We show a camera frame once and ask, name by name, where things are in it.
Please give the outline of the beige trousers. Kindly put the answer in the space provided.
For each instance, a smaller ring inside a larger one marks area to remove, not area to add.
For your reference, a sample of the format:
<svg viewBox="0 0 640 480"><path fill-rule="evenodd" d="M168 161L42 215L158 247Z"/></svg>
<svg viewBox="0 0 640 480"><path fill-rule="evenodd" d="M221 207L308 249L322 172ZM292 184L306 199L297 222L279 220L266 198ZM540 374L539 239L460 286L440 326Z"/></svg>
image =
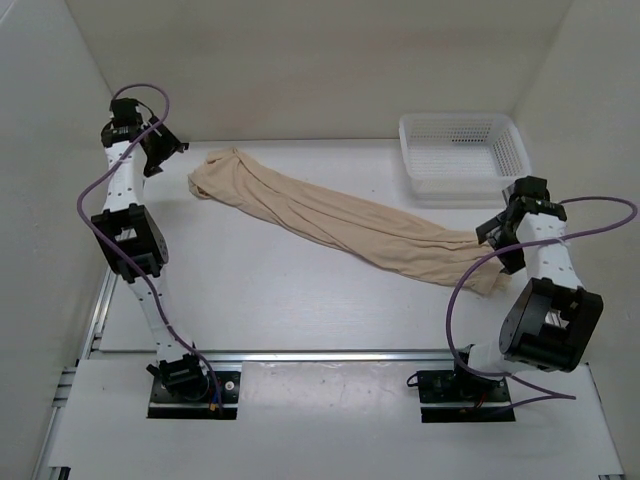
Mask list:
<svg viewBox="0 0 640 480"><path fill-rule="evenodd" d="M187 182L196 198L413 280L452 287L489 252L471 232L286 176L237 148L209 153Z"/></svg>

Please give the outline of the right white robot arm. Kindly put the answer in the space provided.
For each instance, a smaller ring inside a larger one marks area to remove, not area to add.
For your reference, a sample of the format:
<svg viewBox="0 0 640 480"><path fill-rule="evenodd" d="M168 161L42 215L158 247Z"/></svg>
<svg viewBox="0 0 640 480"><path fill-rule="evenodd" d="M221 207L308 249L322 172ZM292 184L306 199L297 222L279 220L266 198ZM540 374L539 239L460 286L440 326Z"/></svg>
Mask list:
<svg viewBox="0 0 640 480"><path fill-rule="evenodd" d="M587 291L572 266L566 212L546 199L514 196L507 208L476 230L503 270L527 273L527 284L506 315L496 340L453 353L449 387L470 400L525 370L571 372L579 364L604 305Z"/></svg>

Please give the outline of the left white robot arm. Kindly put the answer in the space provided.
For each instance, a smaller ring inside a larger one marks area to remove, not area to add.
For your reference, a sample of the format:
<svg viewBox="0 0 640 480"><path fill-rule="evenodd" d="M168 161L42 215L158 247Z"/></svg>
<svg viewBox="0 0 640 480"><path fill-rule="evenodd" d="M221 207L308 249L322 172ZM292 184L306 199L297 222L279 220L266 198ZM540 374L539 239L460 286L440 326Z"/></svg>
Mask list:
<svg viewBox="0 0 640 480"><path fill-rule="evenodd" d="M103 128L108 166L120 165L110 177L102 212L92 216L91 223L126 253L154 286L150 288L103 239L98 240L111 270L129 286L146 317L157 354L157 360L147 370L169 393L186 401L200 401L213 387L205 366L192 353L195 344L179 331L174 321L163 321L168 315L169 295L162 275L168 263L168 247L142 201L145 180L160 173L160 164L173 154L184 152L188 145L161 125L127 154L125 150L142 129L141 125L112 124Z"/></svg>

